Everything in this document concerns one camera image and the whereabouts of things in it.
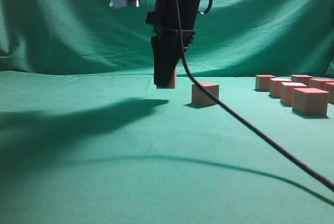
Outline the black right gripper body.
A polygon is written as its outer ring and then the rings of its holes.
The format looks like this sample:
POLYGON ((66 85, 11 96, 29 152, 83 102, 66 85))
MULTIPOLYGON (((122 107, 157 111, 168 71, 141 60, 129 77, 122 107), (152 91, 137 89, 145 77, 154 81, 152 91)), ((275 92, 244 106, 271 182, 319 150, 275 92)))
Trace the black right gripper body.
POLYGON ((195 21, 200 0, 156 0, 146 23, 153 26, 151 46, 154 52, 178 52, 180 36, 187 48, 195 37, 195 21))

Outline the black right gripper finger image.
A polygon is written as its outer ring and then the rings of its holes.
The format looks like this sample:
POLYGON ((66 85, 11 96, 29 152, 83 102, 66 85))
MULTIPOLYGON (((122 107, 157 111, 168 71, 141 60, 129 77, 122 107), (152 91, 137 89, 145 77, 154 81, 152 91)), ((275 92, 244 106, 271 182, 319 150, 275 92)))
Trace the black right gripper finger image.
POLYGON ((171 36, 151 37, 153 51, 153 81, 156 86, 166 86, 181 58, 178 38, 171 36))

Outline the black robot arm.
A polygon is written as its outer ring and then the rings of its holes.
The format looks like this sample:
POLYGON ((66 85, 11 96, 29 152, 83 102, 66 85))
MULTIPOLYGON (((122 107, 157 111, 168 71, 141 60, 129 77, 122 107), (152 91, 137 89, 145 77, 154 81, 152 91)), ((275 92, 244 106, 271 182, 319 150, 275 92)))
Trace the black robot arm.
POLYGON ((156 0, 146 23, 153 26, 151 37, 154 84, 165 88, 183 52, 195 38, 195 21, 200 0, 156 0))

